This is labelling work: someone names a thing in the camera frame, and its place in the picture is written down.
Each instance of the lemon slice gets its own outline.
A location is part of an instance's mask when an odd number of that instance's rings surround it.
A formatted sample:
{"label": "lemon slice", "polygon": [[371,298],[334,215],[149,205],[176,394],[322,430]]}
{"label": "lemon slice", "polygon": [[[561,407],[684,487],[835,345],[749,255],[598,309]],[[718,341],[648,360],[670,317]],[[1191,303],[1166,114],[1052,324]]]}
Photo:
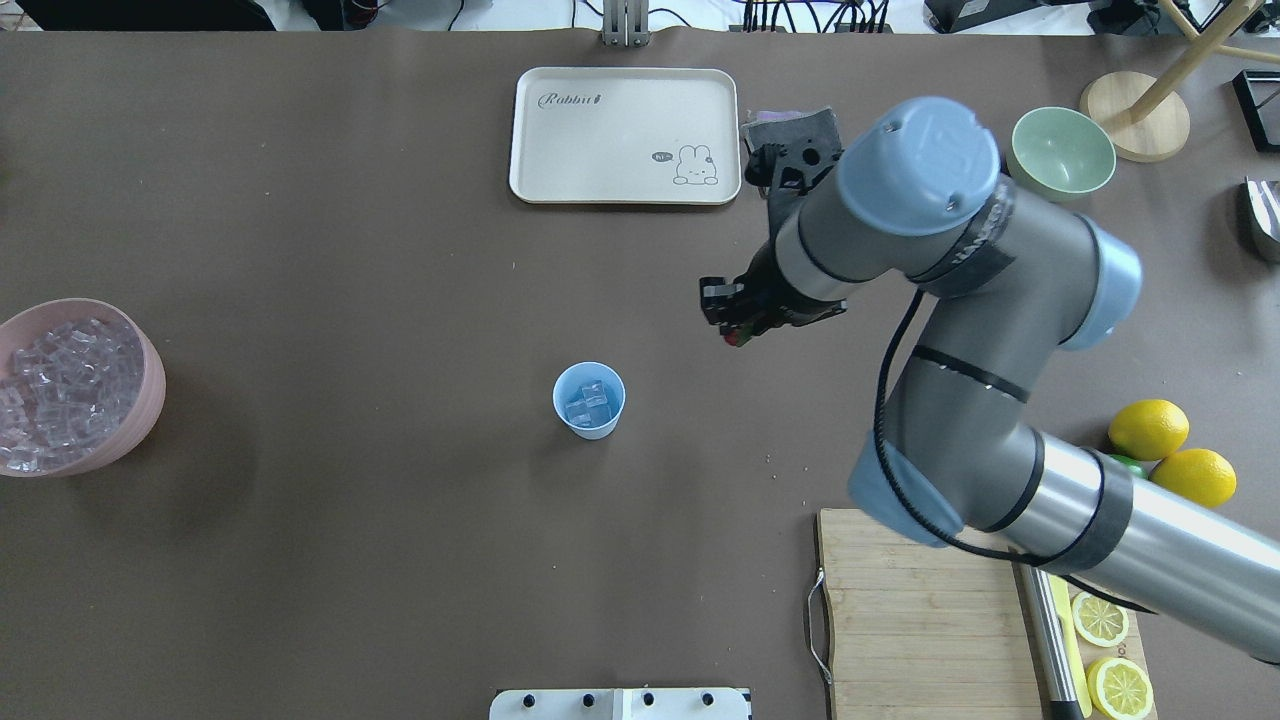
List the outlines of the lemon slice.
{"label": "lemon slice", "polygon": [[1129,615],[1124,609],[1087,592],[1071,601],[1071,619],[1080,637],[1098,647],[1115,647],[1129,634]]}
{"label": "lemon slice", "polygon": [[1089,665],[1089,697],[1112,720],[1142,720],[1151,715],[1155,692],[1138,664],[1124,657],[1103,657]]}

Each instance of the cartoon bunny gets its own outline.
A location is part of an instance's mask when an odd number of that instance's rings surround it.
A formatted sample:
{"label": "cartoon bunny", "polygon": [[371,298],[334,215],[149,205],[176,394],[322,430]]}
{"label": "cartoon bunny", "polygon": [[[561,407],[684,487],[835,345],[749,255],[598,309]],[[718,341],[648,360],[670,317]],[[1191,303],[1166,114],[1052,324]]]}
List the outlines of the cartoon bunny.
{"label": "cartoon bunny", "polygon": [[680,149],[680,163],[676,165],[676,177],[671,182],[676,184],[716,184],[716,163],[712,161],[712,150],[705,145],[694,147],[686,145]]}

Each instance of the wooden base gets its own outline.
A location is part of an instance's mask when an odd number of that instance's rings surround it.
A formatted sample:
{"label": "wooden base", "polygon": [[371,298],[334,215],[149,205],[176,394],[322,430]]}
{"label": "wooden base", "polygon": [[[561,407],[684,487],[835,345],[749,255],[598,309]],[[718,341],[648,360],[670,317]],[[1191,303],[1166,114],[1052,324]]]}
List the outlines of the wooden base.
{"label": "wooden base", "polygon": [[1111,137],[1116,155],[1135,163],[1157,163],[1172,158],[1192,132],[1187,104],[1170,92],[1146,118],[1134,120],[1134,102],[1156,83],[1156,78],[1123,70],[1100,77],[1080,95],[1080,111],[1093,118]]}

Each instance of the wooden pole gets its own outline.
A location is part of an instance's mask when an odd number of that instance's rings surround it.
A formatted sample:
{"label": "wooden pole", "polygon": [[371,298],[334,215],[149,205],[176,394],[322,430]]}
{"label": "wooden pole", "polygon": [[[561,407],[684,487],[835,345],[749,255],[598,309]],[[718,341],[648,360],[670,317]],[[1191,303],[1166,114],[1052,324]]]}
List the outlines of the wooden pole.
{"label": "wooden pole", "polygon": [[[1165,10],[1169,19],[1174,20],[1178,29],[1183,31],[1183,35],[1188,40],[1196,40],[1199,37],[1199,31],[1192,27],[1192,22],[1187,19],[1187,15],[1174,5],[1174,0],[1158,0],[1160,8]],[[1220,45],[1217,51],[1222,55],[1230,55],[1233,58],[1244,58],[1245,60],[1257,60],[1260,63],[1275,63],[1280,64],[1280,55],[1275,53],[1262,53],[1261,50],[1245,50],[1244,47],[1233,47],[1230,45]]]}
{"label": "wooden pole", "polygon": [[1138,123],[1149,115],[1157,105],[1164,102],[1165,97],[1169,97],[1174,88],[1187,79],[1192,70],[1198,68],[1211,53],[1217,50],[1219,45],[1244,24],[1244,20],[1249,19],[1249,15],[1257,12],[1260,5],[1262,5],[1262,0],[1235,0],[1229,4],[1217,19],[1204,28],[1204,32],[1192,38],[1190,47],[1178,58],[1178,61],[1165,70],[1156,79],[1156,83],[1133,104],[1129,109],[1129,119]]}

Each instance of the pink bowl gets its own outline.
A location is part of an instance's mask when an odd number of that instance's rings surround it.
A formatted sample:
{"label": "pink bowl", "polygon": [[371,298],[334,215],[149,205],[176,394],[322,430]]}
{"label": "pink bowl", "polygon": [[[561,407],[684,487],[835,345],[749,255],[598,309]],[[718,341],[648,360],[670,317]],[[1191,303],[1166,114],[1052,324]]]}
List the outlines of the pink bowl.
{"label": "pink bowl", "polygon": [[137,323],[106,302],[84,297],[70,297],[36,305],[29,310],[14,315],[9,322],[0,325],[0,378],[13,374],[10,357],[14,350],[29,347],[40,336],[63,323],[82,320],[84,318],[96,318],[102,323],[123,320],[137,333],[138,340],[142,341],[142,389],[138,391],[138,398],[133,402],[133,407],[124,416],[120,427],[84,457],[47,473],[19,473],[0,465],[0,475],[10,478],[63,478],[96,470],[124,457],[125,454],[142,442],[142,438],[147,437],[147,433],[156,424],[156,419],[160,416],[160,407],[164,406],[165,392],[164,365],[160,364],[160,355]]}

